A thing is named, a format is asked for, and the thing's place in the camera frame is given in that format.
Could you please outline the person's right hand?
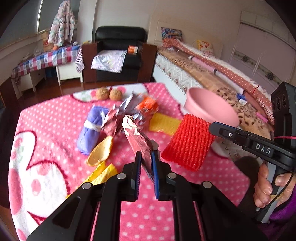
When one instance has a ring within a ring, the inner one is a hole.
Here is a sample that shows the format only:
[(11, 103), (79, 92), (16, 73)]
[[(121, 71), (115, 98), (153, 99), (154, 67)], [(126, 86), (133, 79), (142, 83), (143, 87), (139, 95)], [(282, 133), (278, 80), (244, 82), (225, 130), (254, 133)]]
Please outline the person's right hand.
[[(291, 173), (284, 173), (277, 176), (275, 180), (275, 184), (278, 187), (284, 187), (290, 177), (292, 176)], [(268, 168), (265, 163), (262, 163), (259, 168), (258, 172), (258, 181), (254, 187), (254, 203), (258, 208), (264, 208), (267, 204), (271, 202), (271, 193), (273, 188), (271, 183), (267, 180), (268, 177)], [(278, 199), (277, 206), (286, 202), (293, 193), (295, 187), (295, 175), (292, 177), (289, 185), (287, 185), (286, 189), (283, 191), (282, 196)]]

